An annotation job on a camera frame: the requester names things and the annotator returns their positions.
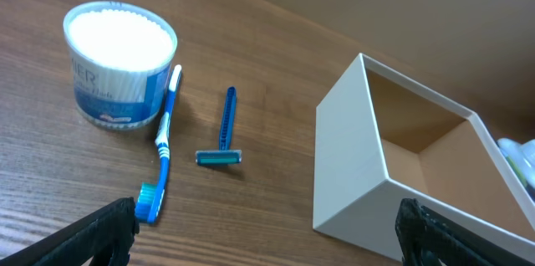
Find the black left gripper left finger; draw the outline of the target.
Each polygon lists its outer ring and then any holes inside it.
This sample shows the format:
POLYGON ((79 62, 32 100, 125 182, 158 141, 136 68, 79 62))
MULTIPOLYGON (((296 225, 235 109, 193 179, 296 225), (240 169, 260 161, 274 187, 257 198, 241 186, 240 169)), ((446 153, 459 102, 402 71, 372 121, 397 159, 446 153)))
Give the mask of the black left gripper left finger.
POLYGON ((140 224, 135 201, 120 198, 1 260, 1 266, 125 266, 140 224))

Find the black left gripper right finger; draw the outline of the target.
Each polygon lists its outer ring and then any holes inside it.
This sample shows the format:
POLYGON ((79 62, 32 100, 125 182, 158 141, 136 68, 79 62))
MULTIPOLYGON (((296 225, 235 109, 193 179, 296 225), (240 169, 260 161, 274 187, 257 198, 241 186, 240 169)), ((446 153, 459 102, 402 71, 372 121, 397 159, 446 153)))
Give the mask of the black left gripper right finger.
POLYGON ((395 232, 404 266, 534 266, 414 198, 401 200, 395 232))

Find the clear foamy liquid bottle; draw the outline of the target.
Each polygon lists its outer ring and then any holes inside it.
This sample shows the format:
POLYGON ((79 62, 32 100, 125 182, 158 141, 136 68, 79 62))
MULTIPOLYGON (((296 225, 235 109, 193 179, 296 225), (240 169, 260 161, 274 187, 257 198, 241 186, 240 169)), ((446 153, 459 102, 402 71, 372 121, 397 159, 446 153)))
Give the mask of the clear foamy liquid bottle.
POLYGON ((534 187, 534 140, 521 144, 501 138, 497 144, 520 182, 526 188, 534 187))

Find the cotton swab tub blue label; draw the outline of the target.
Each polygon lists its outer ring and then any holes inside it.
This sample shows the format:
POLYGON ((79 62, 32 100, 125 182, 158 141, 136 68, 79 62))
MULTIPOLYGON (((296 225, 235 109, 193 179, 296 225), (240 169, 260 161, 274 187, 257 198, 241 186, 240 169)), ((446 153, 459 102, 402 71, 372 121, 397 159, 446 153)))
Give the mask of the cotton swab tub blue label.
POLYGON ((173 27, 144 8, 97 1, 69 10, 63 29, 80 114, 111 130, 151 122, 179 43, 173 27))

